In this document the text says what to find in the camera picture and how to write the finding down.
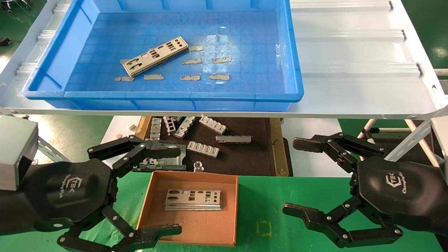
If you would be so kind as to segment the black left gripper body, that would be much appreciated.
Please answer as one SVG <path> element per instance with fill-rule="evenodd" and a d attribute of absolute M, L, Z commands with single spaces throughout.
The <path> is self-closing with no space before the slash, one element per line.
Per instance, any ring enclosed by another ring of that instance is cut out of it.
<path fill-rule="evenodd" d="M 87 231 L 116 201 L 115 173 L 98 159 L 34 165 L 17 190 L 1 190 L 0 233 Z"/>

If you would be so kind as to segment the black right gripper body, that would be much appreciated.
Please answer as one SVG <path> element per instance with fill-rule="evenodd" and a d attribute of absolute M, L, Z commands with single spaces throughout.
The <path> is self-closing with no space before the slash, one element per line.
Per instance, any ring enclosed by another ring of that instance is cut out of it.
<path fill-rule="evenodd" d="M 351 193 L 371 222 L 447 236 L 447 183 L 438 167 L 373 156 L 357 164 Z"/>

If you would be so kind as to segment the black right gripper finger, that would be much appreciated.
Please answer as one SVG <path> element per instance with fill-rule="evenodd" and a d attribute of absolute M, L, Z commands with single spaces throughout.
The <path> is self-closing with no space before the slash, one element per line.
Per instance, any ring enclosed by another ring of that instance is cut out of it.
<path fill-rule="evenodd" d="M 283 205 L 282 212 L 300 218 L 308 230 L 323 233 L 339 248 L 393 244 L 402 237 L 403 232 L 400 228 L 379 216 L 373 217 L 380 225 L 379 228 L 347 231 L 341 227 L 340 222 L 362 206 L 363 201 L 357 196 L 352 196 L 328 213 L 288 202 Z"/>
<path fill-rule="evenodd" d="M 357 171 L 357 159 L 352 154 L 363 158 L 385 157 L 382 147 L 342 132 L 329 136 L 314 135 L 310 139 L 294 138 L 293 148 L 311 153 L 326 153 L 347 173 Z"/>

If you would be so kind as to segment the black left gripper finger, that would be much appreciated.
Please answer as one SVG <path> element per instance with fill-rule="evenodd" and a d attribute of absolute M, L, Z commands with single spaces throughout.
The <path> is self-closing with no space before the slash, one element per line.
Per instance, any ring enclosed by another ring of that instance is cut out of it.
<path fill-rule="evenodd" d="M 79 235 L 82 229 L 74 225 L 60 236 L 57 241 L 58 245 L 71 252 L 134 252 L 153 248 L 161 237 L 176 236 L 182 232 L 182 227 L 179 224 L 152 225 L 134 230 L 111 206 L 105 207 L 102 214 L 123 234 L 124 237 L 119 243 L 109 247 L 81 239 Z"/>
<path fill-rule="evenodd" d="M 90 159 L 107 160 L 116 156 L 123 156 L 112 164 L 112 171 L 116 177 L 122 178 L 134 167 L 139 166 L 146 158 L 176 158 L 181 154 L 179 147 L 163 146 L 158 140 L 143 140 L 135 135 L 115 139 L 87 150 Z"/>

